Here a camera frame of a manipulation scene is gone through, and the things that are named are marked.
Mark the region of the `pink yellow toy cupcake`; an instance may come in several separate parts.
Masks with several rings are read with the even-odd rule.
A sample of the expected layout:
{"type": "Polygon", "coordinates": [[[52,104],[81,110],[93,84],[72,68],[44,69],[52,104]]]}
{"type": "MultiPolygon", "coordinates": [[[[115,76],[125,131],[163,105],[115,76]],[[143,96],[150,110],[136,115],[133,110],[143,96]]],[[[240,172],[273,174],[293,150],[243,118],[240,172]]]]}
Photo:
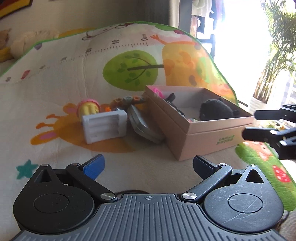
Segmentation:
{"type": "Polygon", "coordinates": [[[76,113],[82,121],[82,116],[100,113],[100,104],[94,99],[85,99],[79,102],[76,113]]]}

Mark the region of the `cream plush pillow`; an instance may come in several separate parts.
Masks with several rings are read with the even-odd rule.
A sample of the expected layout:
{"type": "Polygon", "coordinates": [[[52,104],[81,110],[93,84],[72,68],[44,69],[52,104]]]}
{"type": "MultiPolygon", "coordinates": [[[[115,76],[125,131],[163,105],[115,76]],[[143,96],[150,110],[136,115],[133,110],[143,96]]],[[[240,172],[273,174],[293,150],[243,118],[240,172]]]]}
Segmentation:
{"type": "Polygon", "coordinates": [[[41,30],[41,31],[25,32],[12,42],[11,50],[10,50],[11,55],[15,59],[19,59],[37,42],[56,39],[59,37],[59,34],[60,33],[57,30],[41,30]]]}

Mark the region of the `yellow cushion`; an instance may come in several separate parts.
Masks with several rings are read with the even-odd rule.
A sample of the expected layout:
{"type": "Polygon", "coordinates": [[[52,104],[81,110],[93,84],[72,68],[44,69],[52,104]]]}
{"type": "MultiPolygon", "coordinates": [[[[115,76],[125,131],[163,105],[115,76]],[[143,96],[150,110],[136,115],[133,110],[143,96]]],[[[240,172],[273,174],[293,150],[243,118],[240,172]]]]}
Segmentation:
{"type": "Polygon", "coordinates": [[[5,47],[0,50],[0,63],[13,59],[13,55],[11,54],[11,48],[5,47]]]}

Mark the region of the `colourful cartoon play mat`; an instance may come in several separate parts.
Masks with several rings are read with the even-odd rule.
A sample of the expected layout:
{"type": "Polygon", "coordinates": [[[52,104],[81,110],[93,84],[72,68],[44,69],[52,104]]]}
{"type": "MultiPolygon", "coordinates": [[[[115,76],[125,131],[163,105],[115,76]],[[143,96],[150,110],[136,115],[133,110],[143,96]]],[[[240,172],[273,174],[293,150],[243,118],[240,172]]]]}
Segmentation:
{"type": "Polygon", "coordinates": [[[19,230],[13,202],[43,163],[61,168],[95,154],[106,158],[99,181],[115,191],[129,188],[177,192],[193,184],[196,154],[235,168],[256,164],[268,176],[285,210],[295,210],[295,182],[275,152],[244,143],[253,118],[244,110],[233,120],[199,122],[202,102],[236,94],[201,43],[161,24],[133,22],[90,30],[33,46],[1,75],[1,240],[19,230]],[[101,112],[138,104],[165,140],[155,144],[127,127],[124,137],[85,142],[77,115],[95,100],[101,112]]]}

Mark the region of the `pink cardboard box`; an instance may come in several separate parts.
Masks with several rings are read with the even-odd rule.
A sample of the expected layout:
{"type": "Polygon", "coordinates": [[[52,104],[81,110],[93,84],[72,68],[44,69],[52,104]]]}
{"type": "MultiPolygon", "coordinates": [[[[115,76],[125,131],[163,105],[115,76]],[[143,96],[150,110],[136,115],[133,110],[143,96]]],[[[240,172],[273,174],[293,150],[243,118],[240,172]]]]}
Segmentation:
{"type": "Polygon", "coordinates": [[[219,96],[208,89],[184,86],[147,86],[145,88],[149,112],[166,137],[166,145],[178,161],[191,159],[196,155],[207,155],[242,143],[242,131],[254,121],[252,114],[224,99],[231,109],[240,111],[238,117],[201,121],[200,106],[208,99],[219,96]],[[164,98],[157,98],[152,92],[156,87],[164,98]],[[185,117],[166,101],[171,93],[176,98],[173,104],[185,117]]]}

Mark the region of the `white battery holder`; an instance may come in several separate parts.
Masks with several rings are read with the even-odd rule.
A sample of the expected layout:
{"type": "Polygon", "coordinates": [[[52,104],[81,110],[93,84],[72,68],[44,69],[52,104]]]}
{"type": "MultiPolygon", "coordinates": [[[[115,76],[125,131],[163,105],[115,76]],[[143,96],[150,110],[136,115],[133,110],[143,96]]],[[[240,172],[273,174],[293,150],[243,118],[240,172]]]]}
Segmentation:
{"type": "Polygon", "coordinates": [[[124,137],[127,130],[127,113],[116,110],[82,116],[84,138],[87,144],[124,137]]]}

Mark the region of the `black plush toy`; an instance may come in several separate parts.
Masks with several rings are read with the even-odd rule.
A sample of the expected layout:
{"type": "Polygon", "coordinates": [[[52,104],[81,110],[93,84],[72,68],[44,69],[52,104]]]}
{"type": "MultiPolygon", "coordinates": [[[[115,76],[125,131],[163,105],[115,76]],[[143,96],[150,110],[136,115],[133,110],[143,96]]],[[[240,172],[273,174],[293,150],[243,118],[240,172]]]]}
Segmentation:
{"type": "Polygon", "coordinates": [[[201,121],[222,120],[227,118],[238,117],[240,111],[238,109],[233,110],[227,104],[223,102],[223,99],[208,99],[200,106],[199,119],[201,121]]]}

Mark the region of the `white potted palm plant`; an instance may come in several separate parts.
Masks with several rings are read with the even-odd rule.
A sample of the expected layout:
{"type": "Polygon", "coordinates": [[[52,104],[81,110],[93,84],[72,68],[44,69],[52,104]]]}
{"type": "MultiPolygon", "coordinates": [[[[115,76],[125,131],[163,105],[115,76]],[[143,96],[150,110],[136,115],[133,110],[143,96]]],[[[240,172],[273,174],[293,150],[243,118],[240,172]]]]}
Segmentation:
{"type": "Polygon", "coordinates": [[[288,96],[295,72],[295,10],[289,10],[287,1],[263,1],[271,37],[269,56],[258,79],[249,112],[279,106],[288,96]]]}

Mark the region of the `brown plush animal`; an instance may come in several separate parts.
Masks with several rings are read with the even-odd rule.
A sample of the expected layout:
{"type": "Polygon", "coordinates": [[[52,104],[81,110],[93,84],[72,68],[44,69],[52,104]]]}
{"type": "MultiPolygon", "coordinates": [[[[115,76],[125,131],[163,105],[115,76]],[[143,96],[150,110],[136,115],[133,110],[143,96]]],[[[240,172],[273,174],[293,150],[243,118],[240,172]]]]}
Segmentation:
{"type": "Polygon", "coordinates": [[[10,31],[11,31],[11,28],[0,31],[0,49],[3,49],[6,47],[6,43],[9,40],[10,31]]]}

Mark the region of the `pink toy net basket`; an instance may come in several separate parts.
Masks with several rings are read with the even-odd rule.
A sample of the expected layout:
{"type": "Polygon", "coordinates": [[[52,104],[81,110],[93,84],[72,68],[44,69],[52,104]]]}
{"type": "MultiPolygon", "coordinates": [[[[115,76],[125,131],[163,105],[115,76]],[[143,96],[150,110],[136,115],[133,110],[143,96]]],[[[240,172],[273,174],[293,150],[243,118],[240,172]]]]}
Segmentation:
{"type": "Polygon", "coordinates": [[[157,98],[161,98],[161,99],[164,98],[164,95],[163,95],[162,91],[159,90],[158,88],[153,87],[153,88],[152,88],[152,92],[154,93],[154,96],[155,96],[155,97],[157,97],[157,98]]]}

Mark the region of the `framed wall picture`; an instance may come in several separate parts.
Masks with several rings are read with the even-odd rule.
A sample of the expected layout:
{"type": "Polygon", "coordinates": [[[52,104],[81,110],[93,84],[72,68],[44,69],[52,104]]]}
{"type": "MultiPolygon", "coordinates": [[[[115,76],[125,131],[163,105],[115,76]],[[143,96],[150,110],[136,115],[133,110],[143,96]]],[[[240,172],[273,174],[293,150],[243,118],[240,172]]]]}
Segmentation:
{"type": "Polygon", "coordinates": [[[32,3],[33,0],[2,0],[0,5],[0,18],[3,19],[16,11],[30,7],[32,3]]]}

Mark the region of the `grey metal tin case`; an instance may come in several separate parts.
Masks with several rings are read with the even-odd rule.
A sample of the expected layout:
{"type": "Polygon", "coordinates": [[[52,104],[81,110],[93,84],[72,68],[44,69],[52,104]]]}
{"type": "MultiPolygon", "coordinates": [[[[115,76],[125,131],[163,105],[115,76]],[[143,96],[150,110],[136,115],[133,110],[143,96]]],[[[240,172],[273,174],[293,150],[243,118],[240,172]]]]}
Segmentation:
{"type": "Polygon", "coordinates": [[[156,144],[160,144],[165,139],[158,125],[134,105],[127,109],[127,115],[132,128],[138,135],[156,144]]]}

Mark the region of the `black binder clip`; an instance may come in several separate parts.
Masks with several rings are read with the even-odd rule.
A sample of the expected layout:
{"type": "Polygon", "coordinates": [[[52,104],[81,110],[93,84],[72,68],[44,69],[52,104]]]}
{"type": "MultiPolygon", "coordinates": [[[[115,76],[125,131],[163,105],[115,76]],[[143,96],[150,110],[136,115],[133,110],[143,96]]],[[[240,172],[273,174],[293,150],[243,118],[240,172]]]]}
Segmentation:
{"type": "Polygon", "coordinates": [[[171,107],[173,107],[178,112],[178,114],[180,114],[182,117],[185,117],[185,114],[173,104],[173,101],[175,100],[175,98],[176,98],[175,94],[171,93],[167,98],[165,98],[165,101],[171,107]]]}

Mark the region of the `brown plush finger toy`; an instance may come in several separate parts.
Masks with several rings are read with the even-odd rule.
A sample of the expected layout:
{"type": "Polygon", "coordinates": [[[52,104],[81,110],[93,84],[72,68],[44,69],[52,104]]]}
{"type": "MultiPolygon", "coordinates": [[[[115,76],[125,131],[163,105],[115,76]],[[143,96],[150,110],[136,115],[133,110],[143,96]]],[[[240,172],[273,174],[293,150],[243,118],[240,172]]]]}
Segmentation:
{"type": "Polygon", "coordinates": [[[123,109],[126,110],[128,109],[131,105],[135,104],[143,104],[146,102],[146,98],[143,96],[125,96],[125,97],[118,97],[115,98],[111,103],[110,103],[110,108],[111,110],[116,110],[116,109],[123,109]]]}

